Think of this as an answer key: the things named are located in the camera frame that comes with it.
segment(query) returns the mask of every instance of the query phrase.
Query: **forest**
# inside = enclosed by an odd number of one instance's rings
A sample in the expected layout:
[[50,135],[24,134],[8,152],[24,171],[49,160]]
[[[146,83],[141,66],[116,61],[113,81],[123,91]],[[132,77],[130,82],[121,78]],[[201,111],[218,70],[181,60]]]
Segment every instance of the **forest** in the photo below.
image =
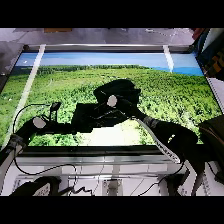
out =
[[[15,67],[9,82],[0,95],[0,145],[12,121],[21,93],[30,74],[31,67]],[[216,117],[221,110],[203,76],[159,71],[138,65],[58,65],[40,66],[33,82],[26,105],[60,101],[59,122],[70,122],[77,103],[96,103],[93,91],[98,86],[115,79],[129,79],[141,89],[139,109],[144,113],[165,121],[179,123],[198,136],[197,124]],[[27,109],[21,116],[18,127],[38,114],[48,115],[49,107]],[[135,121],[121,124],[129,130],[136,141],[128,144],[154,144],[152,138]],[[36,136],[30,145],[85,145],[91,135]]]

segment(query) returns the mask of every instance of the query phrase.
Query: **white tape strip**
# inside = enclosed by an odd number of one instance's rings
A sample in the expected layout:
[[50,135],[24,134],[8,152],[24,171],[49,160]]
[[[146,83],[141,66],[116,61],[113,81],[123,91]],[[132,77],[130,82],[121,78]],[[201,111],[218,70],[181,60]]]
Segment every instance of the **white tape strip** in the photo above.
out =
[[174,63],[173,63],[173,59],[171,57],[168,45],[163,45],[163,50],[164,50],[164,54],[166,56],[166,60],[167,60],[170,72],[172,72]]
[[[3,143],[3,145],[2,145],[2,149],[7,145],[8,141],[9,141],[9,138],[10,138],[10,135],[12,134],[13,122],[14,122],[14,120],[15,120],[16,115],[18,114],[18,112],[19,112],[23,107],[25,107],[27,98],[28,98],[29,93],[30,93],[30,89],[31,89],[31,87],[32,87],[33,81],[34,81],[35,76],[36,76],[36,74],[37,74],[37,70],[38,70],[38,68],[39,68],[39,66],[40,66],[40,62],[41,62],[42,56],[43,56],[43,54],[44,54],[45,46],[46,46],[46,44],[42,44],[42,45],[40,45],[39,52],[38,52],[37,57],[36,57],[36,59],[35,59],[35,61],[34,61],[33,68],[32,68],[32,70],[31,70],[31,72],[30,72],[29,78],[27,79],[27,82],[26,82],[26,85],[25,85],[25,87],[24,87],[23,93],[22,93],[22,95],[21,95],[20,101],[19,101],[19,103],[18,103],[18,106],[17,106],[16,111],[15,111],[15,113],[14,113],[14,116],[13,116],[13,118],[12,118],[12,122],[11,122],[11,124],[10,124],[9,129],[8,129],[8,132],[7,132],[7,135],[6,135],[6,137],[5,137],[4,143]],[[19,121],[19,118],[20,118],[21,114],[22,114],[22,113],[20,113],[19,116],[17,117],[16,123],[15,123],[15,127],[16,127],[18,121]]]

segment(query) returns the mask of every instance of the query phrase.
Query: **flat screen display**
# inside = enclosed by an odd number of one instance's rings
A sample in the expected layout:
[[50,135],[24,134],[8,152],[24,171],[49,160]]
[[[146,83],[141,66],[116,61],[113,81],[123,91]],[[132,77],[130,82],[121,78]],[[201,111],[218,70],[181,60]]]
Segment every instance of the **flat screen display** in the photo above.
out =
[[[144,113],[181,124],[198,136],[198,123],[222,114],[192,54],[171,54],[170,61],[163,53],[44,53],[35,72],[36,58],[37,53],[20,56],[0,95],[0,145],[10,134],[13,117],[21,105],[61,102],[58,122],[70,123],[77,103],[97,103],[94,89],[116,79],[129,79],[141,89],[138,107]],[[43,113],[49,115],[49,107],[27,108],[16,129]],[[126,120],[76,136],[35,136],[29,145],[115,146],[154,142],[136,121]]]

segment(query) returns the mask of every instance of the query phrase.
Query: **screen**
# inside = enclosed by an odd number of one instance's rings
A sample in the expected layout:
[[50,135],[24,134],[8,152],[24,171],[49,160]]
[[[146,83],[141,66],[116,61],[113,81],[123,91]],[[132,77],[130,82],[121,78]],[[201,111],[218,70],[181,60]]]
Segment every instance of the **screen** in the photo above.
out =
[[[61,102],[58,122],[71,122],[77,103],[97,103],[94,89],[116,79],[129,79],[141,89],[138,108],[147,115],[181,124],[198,136],[197,124],[221,115],[221,110],[193,54],[163,53],[44,53],[38,70],[37,53],[23,53],[0,95],[0,145],[12,130],[21,106]],[[16,130],[49,107],[23,111]],[[30,146],[154,145],[136,121],[91,133],[35,136]]]

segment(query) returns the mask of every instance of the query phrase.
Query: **black mechanical device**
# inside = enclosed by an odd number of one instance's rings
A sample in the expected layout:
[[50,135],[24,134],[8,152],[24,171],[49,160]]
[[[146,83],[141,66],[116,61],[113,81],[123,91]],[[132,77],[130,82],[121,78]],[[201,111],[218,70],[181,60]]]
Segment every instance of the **black mechanical device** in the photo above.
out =
[[[33,135],[89,133],[93,128],[113,127],[127,119],[134,119],[150,133],[164,155],[174,163],[184,163],[187,167],[184,181],[178,186],[178,193],[195,195],[202,183],[205,168],[205,161],[196,147],[197,135],[179,124],[160,121],[142,113],[137,107],[140,92],[129,80],[115,80],[94,91],[97,104],[78,103],[71,123],[57,122],[60,102],[52,104],[50,116],[42,115],[25,122],[11,135],[7,146],[0,152],[0,192],[8,168],[15,157],[26,148]],[[17,188],[12,195],[62,195],[74,191],[73,187],[69,187],[58,192],[59,183],[60,179],[56,177],[41,177]]]

